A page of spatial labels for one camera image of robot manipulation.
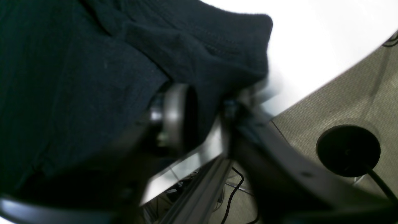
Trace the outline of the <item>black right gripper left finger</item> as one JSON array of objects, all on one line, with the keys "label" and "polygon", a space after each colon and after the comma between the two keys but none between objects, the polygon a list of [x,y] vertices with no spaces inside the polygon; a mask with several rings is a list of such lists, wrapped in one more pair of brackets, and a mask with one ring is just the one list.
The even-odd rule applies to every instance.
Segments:
[{"label": "black right gripper left finger", "polygon": [[158,159],[179,159],[196,143],[197,95],[187,84],[163,86],[145,113],[113,143],[40,181],[1,197],[2,224],[127,224]]}]

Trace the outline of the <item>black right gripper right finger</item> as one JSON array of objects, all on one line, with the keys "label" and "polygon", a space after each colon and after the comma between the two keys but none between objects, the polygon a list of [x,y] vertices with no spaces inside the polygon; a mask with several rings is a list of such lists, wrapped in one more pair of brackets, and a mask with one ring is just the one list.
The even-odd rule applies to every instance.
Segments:
[{"label": "black right gripper right finger", "polygon": [[296,152],[269,118],[229,97],[227,156],[246,172],[266,224],[394,224],[397,203],[355,188]]}]

